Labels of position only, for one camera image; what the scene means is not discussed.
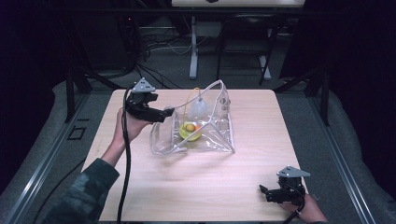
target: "desk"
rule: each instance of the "desk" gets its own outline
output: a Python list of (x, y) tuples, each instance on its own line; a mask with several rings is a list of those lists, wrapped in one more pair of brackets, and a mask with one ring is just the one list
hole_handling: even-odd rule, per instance
[[(172, 0), (173, 7), (303, 7), (305, 0), (219, 0), (209, 3), (206, 0)], [(196, 48), (196, 21), (191, 19), (191, 64), (190, 79), (197, 78), (198, 49)], [(265, 57), (260, 57), (260, 63), (265, 64)], [(271, 79), (269, 69), (265, 71), (264, 78)]]
[[(150, 107), (186, 102), (190, 90), (157, 90)], [(285, 220), (289, 213), (268, 203), (259, 185), (279, 189), (276, 172), (286, 165), (299, 168), (273, 91), (228, 90), (235, 153), (191, 152), (167, 156), (149, 150), (151, 127), (132, 142), (132, 168), (123, 206), (125, 221), (267, 221)], [(84, 168), (101, 157), (110, 144), (124, 91), (114, 91), (93, 140)], [(117, 219), (125, 153), (116, 169), (120, 178), (108, 194), (101, 216)]]

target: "person's right hand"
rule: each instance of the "person's right hand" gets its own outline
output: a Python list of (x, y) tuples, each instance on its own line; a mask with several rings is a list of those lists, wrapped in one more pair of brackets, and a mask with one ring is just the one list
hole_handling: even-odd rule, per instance
[[(295, 212), (298, 208), (298, 206), (289, 202), (280, 203), (279, 206), (292, 213)], [(309, 194), (305, 194), (305, 207), (303, 211), (301, 211), (299, 218), (306, 223), (312, 223), (317, 221), (327, 222), (327, 218), (320, 211), (317, 202)]]

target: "camouflage sleeve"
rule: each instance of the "camouflage sleeve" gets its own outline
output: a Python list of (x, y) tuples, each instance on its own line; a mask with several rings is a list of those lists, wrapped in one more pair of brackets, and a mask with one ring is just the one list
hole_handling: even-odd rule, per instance
[(97, 223), (108, 191), (119, 176), (114, 167), (96, 159), (50, 209), (42, 223)]

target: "gray carpet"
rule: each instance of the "gray carpet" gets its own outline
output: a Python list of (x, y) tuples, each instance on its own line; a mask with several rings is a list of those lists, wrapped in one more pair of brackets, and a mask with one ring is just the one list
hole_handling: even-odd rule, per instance
[[(185, 54), (176, 54), (171, 49), (155, 50), (151, 52), (147, 61), (142, 62), (142, 64), (157, 70), (163, 76), (172, 80), (172, 83), (183, 89), (204, 88), (215, 81), (215, 43), (215, 39), (206, 39), (200, 45), (198, 78), (195, 80), (189, 79), (190, 51)], [(224, 76), (221, 79), (228, 89), (272, 90), (282, 85), (283, 82), (278, 80), (278, 76), (288, 44), (289, 40), (287, 38), (278, 39), (274, 57), (269, 66), (273, 79), (265, 82), (262, 86), (258, 85), (260, 79), (258, 76)], [(159, 89), (162, 87), (150, 75), (143, 75), (155, 87)], [(158, 74), (154, 74), (154, 76), (161, 79)], [(139, 75), (133, 72), (127, 76), (112, 78), (111, 80), (123, 87), (128, 87), (133, 85), (134, 81), (138, 79)], [(176, 85), (166, 79), (163, 82), (173, 89), (177, 89)], [(32, 204), (28, 206), (27, 212), (22, 218), (22, 223), (32, 222), (45, 197), (59, 180), (87, 155), (91, 147), (111, 94), (111, 90), (102, 83), (91, 80), (91, 84), (93, 92), (88, 96), (80, 111), (78, 111), (74, 121), (69, 124), (68, 132), (60, 145), (61, 150), (56, 162), (53, 163), (52, 169), (48, 173), (40, 191), (35, 195)], [(277, 95), (277, 99), (301, 168), (311, 173), (311, 176), (305, 179), (306, 186), (310, 193), (316, 193), (320, 197), (318, 203), (331, 223), (361, 223), (359, 214), (333, 161), (330, 144), (320, 128), (320, 121), (315, 117), (315, 108), (300, 92), (303, 86), (304, 84), (299, 84), (290, 92), (280, 93)], [(61, 133), (64, 129), (66, 113), (64, 83), (54, 88), (54, 91), (56, 93), (56, 103), (51, 111), (49, 120), (21, 169), (0, 197), (2, 208), (1, 223), (5, 222), (23, 193), (23, 189), (27, 186), (30, 177), (34, 174), (35, 168), (51, 149), (53, 143), (56, 142), (58, 133)], [(76, 91), (76, 95), (77, 98), (84, 98), (78, 91)], [(330, 97), (329, 107), (331, 130), (361, 188), (376, 223), (395, 223), (395, 202), (375, 183), (369, 170), (361, 162), (359, 141), (340, 102), (333, 94)], [(46, 203), (38, 221), (53, 206), (57, 198), (65, 192), (79, 172), (80, 167), (57, 188)]]

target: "yellow object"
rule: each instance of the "yellow object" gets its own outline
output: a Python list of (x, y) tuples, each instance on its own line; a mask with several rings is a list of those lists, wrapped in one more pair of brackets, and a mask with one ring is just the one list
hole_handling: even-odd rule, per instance
[[(198, 130), (200, 126), (196, 124), (196, 122), (184, 122), (182, 125), (180, 125), (178, 129), (178, 133), (183, 139), (188, 138), (190, 135), (192, 135), (193, 132)], [(195, 141), (201, 136), (201, 133), (198, 132), (194, 136), (192, 136), (188, 141)]]

